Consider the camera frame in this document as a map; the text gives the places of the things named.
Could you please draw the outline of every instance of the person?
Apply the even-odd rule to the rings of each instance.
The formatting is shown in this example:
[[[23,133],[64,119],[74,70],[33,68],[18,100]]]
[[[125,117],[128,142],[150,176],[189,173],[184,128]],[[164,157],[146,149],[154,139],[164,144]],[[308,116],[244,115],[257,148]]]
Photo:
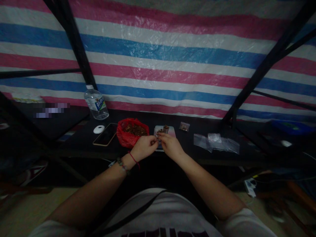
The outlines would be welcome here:
[[[130,198],[89,236],[276,237],[232,191],[188,156],[176,138],[159,133],[158,139],[164,152],[185,172],[217,217],[217,228],[183,196],[151,188]],[[85,230],[109,202],[128,171],[157,147],[155,136],[140,137],[130,154],[70,196],[29,236],[85,236]]]

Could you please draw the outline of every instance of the floor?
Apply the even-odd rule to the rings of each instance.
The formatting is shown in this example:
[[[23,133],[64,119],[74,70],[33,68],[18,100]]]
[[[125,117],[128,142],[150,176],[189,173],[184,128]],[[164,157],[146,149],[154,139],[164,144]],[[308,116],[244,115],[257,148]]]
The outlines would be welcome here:
[[[32,195],[15,197],[0,210],[0,236],[24,237],[39,224],[67,197],[73,194],[76,188],[55,188],[46,195]],[[236,193],[243,202],[268,226],[278,237],[304,237],[305,234],[293,224],[290,218],[284,224],[272,219],[265,211],[263,201],[252,199],[246,193]],[[292,209],[299,209],[290,204]]]

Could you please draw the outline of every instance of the white t-shirt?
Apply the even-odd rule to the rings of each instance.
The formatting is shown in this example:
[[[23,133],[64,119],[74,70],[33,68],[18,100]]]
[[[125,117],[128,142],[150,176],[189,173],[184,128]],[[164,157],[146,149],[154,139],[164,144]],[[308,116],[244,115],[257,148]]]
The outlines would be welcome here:
[[[144,206],[162,189],[147,189],[130,198],[99,229],[112,226],[135,210]],[[83,231],[55,221],[46,221],[32,231],[29,237],[81,237]],[[106,236],[143,237],[276,237],[249,209],[244,208],[225,222],[219,222],[217,229],[205,220],[197,208],[181,195],[160,194],[153,204],[141,215],[120,229]]]

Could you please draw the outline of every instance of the striped tarp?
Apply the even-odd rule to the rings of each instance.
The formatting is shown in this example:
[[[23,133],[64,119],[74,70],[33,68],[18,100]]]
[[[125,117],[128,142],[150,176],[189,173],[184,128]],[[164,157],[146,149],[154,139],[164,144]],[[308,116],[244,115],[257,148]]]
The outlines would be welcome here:
[[[2,0],[0,69],[78,68],[66,33],[42,0]],[[304,1],[69,0],[111,109],[220,119]],[[316,16],[299,37],[316,28]],[[258,91],[316,104],[316,39],[276,63]],[[0,80],[7,97],[86,106],[79,73]],[[316,113],[251,94],[239,119],[316,122]]]

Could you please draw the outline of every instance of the person's left hand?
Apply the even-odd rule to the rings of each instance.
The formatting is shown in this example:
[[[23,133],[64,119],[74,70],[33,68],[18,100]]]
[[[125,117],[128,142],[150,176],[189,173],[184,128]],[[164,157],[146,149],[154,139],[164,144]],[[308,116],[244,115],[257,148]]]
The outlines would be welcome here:
[[[142,136],[136,142],[131,150],[134,159],[139,162],[142,159],[150,156],[158,148],[158,141],[155,136]]]

